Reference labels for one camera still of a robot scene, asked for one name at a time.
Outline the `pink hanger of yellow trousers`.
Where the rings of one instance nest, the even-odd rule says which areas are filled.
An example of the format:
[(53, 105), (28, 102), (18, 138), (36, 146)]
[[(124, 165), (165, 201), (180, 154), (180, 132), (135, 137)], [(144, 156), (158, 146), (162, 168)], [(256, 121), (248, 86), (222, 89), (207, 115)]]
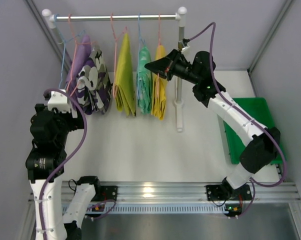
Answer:
[[(159, 14), (158, 15), (158, 45), (157, 45), (156, 54), (155, 54), (156, 60), (159, 60), (164, 56), (163, 50), (164, 50), (164, 47), (161, 42), (161, 15)], [(158, 102), (159, 98), (160, 98), (160, 76), (159, 76), (159, 74), (154, 75), (154, 83), (155, 83), (155, 87), (154, 87), (155, 100)]]

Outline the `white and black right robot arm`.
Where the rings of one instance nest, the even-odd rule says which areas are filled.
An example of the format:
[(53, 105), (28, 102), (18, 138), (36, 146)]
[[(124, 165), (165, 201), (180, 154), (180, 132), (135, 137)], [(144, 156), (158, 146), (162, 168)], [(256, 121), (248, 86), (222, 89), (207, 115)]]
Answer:
[(262, 125), (244, 111), (216, 80), (215, 67), (210, 52), (199, 51), (193, 62), (189, 62), (177, 49), (145, 65), (147, 70), (168, 81), (178, 77), (192, 83), (195, 98), (222, 118), (241, 139), (245, 148), (239, 164), (219, 186), (222, 196), (230, 199), (257, 172), (284, 154), (280, 147), (280, 131)]

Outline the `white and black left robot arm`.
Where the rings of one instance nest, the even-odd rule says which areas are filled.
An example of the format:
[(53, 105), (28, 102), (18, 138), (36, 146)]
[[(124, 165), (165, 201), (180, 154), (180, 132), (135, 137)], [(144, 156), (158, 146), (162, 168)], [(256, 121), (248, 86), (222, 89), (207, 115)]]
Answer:
[(35, 105), (30, 132), (32, 149), (25, 166), (32, 189), (37, 240), (80, 240), (82, 223), (89, 203), (101, 193), (97, 176), (82, 176), (76, 183), (75, 194), (66, 212), (62, 211), (62, 175), (67, 154), (65, 145), (69, 132), (87, 130), (82, 110), (62, 112), (44, 104)]

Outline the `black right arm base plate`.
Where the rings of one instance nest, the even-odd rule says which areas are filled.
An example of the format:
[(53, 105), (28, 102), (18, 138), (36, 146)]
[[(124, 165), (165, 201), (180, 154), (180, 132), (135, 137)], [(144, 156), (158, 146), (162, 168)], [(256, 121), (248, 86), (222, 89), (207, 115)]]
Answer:
[(243, 201), (252, 200), (252, 192), (250, 186), (245, 184), (238, 189), (225, 187), (222, 184), (209, 184), (205, 186), (208, 201), (239, 201), (240, 197)]

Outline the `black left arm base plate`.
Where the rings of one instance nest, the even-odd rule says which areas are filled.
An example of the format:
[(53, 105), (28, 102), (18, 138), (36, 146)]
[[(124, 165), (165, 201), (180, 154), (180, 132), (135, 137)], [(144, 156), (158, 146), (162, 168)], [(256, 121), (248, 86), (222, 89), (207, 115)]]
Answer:
[(118, 186), (102, 185), (97, 188), (97, 193), (92, 198), (93, 202), (102, 202), (106, 200), (117, 200)]

